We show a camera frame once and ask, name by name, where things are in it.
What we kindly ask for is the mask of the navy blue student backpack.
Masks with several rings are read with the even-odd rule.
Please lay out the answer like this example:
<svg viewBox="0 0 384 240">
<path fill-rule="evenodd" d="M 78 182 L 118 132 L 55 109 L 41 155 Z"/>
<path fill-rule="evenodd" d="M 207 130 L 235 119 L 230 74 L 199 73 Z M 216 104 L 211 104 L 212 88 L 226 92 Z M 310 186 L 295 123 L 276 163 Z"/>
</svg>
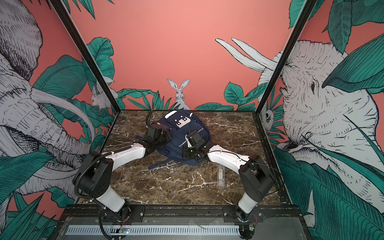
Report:
<svg viewBox="0 0 384 240">
<path fill-rule="evenodd" d="M 187 134 L 200 130 L 204 130 L 210 133 L 207 126 L 199 119 L 197 115 L 186 110 L 172 111 L 158 121 L 150 124 L 149 120 L 151 119 L 151 116 L 152 114 L 149 113 L 146 118 L 147 129 L 151 124 L 160 124 L 170 134 L 171 140 L 164 147 L 156 149 L 158 153 L 165 156 L 167 159 L 149 166 L 149 170 L 167 164 L 170 161 L 189 166 L 196 166 L 205 161 L 205 159 L 183 159 L 182 157 L 183 146 L 187 145 Z M 143 145 L 143 138 L 144 136 L 137 136 L 134 142 Z"/>
</svg>

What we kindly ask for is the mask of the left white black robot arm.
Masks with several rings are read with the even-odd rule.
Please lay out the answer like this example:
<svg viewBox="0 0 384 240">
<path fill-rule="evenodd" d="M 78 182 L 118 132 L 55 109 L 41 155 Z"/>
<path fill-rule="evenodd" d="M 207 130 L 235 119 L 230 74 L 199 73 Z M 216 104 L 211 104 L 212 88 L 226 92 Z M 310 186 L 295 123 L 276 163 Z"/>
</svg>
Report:
<svg viewBox="0 0 384 240">
<path fill-rule="evenodd" d="M 143 137 L 128 147 L 103 154 L 90 152 L 73 179 L 76 196 L 97 203 L 119 222 L 129 219 L 132 212 L 129 203 L 111 187 L 113 171 L 150 155 L 171 139 L 169 128 L 153 123 Z"/>
</svg>

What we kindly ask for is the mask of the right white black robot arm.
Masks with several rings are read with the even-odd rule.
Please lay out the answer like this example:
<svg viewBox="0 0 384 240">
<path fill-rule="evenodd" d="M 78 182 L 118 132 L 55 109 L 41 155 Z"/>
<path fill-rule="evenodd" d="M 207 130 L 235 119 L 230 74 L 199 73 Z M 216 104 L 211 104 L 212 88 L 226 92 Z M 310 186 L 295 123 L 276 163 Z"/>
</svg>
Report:
<svg viewBox="0 0 384 240">
<path fill-rule="evenodd" d="M 213 142 L 207 142 L 196 131 L 187 134 L 186 141 L 187 146 L 183 147 L 184 156 L 195 159 L 204 158 L 240 176 L 245 193 L 236 206 L 236 216 L 243 223 L 257 220 L 258 212 L 255 208 L 276 181 L 264 160 L 258 155 L 254 157 L 240 155 Z"/>
</svg>

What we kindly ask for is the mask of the clear plastic small case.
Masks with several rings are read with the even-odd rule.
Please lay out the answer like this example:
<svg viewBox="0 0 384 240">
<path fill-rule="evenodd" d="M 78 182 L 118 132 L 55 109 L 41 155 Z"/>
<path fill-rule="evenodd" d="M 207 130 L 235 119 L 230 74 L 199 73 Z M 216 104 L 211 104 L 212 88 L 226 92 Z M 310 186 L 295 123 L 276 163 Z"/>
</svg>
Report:
<svg viewBox="0 0 384 240">
<path fill-rule="evenodd" d="M 222 165 L 218 165 L 218 172 L 217 172 L 217 185 L 220 188 L 225 187 L 226 183 L 226 168 Z"/>
</svg>

